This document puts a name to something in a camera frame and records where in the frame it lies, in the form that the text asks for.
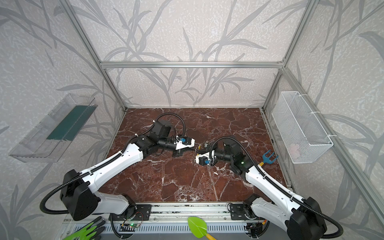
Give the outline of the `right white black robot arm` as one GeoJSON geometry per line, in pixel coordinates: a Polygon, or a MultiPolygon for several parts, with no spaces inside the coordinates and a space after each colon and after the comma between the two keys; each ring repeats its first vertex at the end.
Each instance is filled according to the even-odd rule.
{"type": "Polygon", "coordinates": [[[196,163],[215,165],[230,162],[230,169],[258,188],[263,197],[250,197],[245,201],[251,219],[263,218],[285,230],[291,240],[319,240],[327,231],[325,220],[319,215],[319,204],[312,198],[303,199],[272,178],[260,165],[254,164],[239,143],[226,139],[223,149],[216,145],[196,156],[196,163]]]}

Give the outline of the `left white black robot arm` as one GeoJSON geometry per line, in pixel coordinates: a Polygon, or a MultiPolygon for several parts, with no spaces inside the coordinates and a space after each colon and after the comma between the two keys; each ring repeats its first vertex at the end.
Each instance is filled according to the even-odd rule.
{"type": "Polygon", "coordinates": [[[103,194],[99,189],[111,178],[159,149],[182,154],[195,146],[195,140],[190,137],[178,137],[173,140],[169,137],[170,130],[170,122],[158,120],[147,134],[133,138],[123,150],[83,170],[85,177],[75,170],[67,172],[63,180],[67,186],[61,189],[60,199],[73,220],[83,220],[92,214],[121,215],[133,205],[129,197],[103,194]]]}

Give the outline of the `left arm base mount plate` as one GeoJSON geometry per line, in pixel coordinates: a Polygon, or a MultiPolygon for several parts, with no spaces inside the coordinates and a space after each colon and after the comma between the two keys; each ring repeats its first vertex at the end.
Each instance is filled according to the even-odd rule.
{"type": "Polygon", "coordinates": [[[150,219],[152,205],[139,204],[130,205],[126,210],[126,220],[128,221],[148,221],[150,219]]]}

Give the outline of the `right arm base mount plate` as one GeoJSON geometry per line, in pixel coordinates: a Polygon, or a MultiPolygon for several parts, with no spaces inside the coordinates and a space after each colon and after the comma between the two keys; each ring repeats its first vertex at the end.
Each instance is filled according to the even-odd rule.
{"type": "Polygon", "coordinates": [[[227,209],[231,215],[231,220],[244,220],[244,221],[264,221],[264,218],[257,217],[253,214],[248,207],[245,208],[244,204],[228,203],[227,209]]]}

